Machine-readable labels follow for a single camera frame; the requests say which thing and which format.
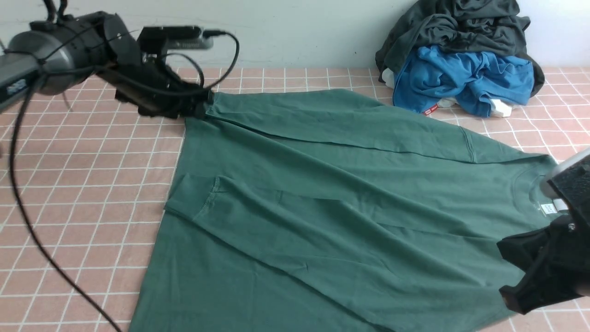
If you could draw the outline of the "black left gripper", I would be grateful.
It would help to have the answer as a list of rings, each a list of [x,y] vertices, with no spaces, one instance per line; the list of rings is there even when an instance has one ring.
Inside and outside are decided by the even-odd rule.
[[[198,83],[181,83],[164,63],[165,44],[148,44],[147,50],[137,44],[105,47],[110,62],[107,70],[99,72],[99,78],[116,89],[118,101],[137,106],[141,116],[205,119],[215,93]],[[197,93],[178,97],[170,96],[171,92]]]

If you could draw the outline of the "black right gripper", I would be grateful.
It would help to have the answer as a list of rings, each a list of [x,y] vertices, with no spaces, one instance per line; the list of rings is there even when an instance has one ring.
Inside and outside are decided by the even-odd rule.
[[[510,311],[525,315],[589,296],[590,208],[585,215],[556,213],[558,217],[548,226],[508,236],[497,244],[503,259],[525,273],[516,286],[499,290]]]

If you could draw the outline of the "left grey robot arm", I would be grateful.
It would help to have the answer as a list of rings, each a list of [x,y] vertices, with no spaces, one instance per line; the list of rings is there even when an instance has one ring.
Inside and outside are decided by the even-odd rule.
[[[40,93],[56,96],[97,76],[141,116],[202,118],[213,91],[182,80],[166,63],[171,50],[207,50],[212,32],[198,26],[145,26],[134,38],[116,13],[34,21],[1,57],[1,109]]]

